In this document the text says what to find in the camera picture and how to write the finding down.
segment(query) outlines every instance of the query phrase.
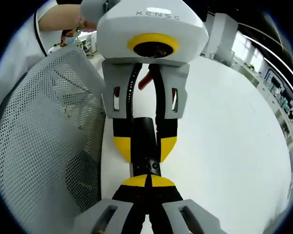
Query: black object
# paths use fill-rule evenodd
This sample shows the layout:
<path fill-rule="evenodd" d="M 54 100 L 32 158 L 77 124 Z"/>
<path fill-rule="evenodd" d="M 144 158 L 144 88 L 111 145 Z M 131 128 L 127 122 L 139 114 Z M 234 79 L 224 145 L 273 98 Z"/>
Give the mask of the black object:
<path fill-rule="evenodd" d="M 285 103 L 286 100 L 288 101 L 288 103 L 291 102 L 291 100 L 292 100 L 291 96 L 287 91 L 284 90 L 283 93 L 282 93 L 282 96 L 285 98 L 284 102 L 282 103 L 282 105 Z"/>
<path fill-rule="evenodd" d="M 144 174 L 161 176 L 160 155 L 152 118 L 133 119 L 130 145 L 133 176 Z"/>
<path fill-rule="evenodd" d="M 164 58 L 173 53 L 173 48 L 162 42 L 148 41 L 136 45 L 133 48 L 137 55 L 146 58 Z"/>
<path fill-rule="evenodd" d="M 108 1 L 106 1 L 105 3 L 103 3 L 103 12 L 106 13 L 109 10 L 109 4 Z"/>
<path fill-rule="evenodd" d="M 156 139 L 159 156 L 161 157 L 161 139 L 166 137 L 176 137 L 178 128 L 178 119 L 166 119 L 166 97 L 165 87 L 158 64 L 149 65 L 150 75 L 153 78 L 156 92 Z"/>
<path fill-rule="evenodd" d="M 279 89 L 279 88 L 281 87 L 281 84 L 279 83 L 279 81 L 278 81 L 276 78 L 274 78 L 274 77 L 272 77 L 272 84 L 273 84 L 273 86 L 272 86 L 272 88 L 270 89 L 270 91 L 271 91 L 274 87 L 277 87 L 277 89 Z"/>
<path fill-rule="evenodd" d="M 44 47 L 43 47 L 43 45 L 42 45 L 42 42 L 41 42 L 41 40 L 40 40 L 40 37 L 39 37 L 38 31 L 37 31 L 37 11 L 35 11 L 35 13 L 34 13 L 34 30 L 35 30 L 35 36 L 36 36 L 37 42 L 38 42 L 38 44 L 39 44 L 39 47 L 40 47 L 40 49 L 42 50 L 44 56 L 47 57 L 47 53 L 46 53 L 46 51 L 44 50 Z"/>
<path fill-rule="evenodd" d="M 289 119 L 293 119 L 293 111 L 290 111 Z"/>

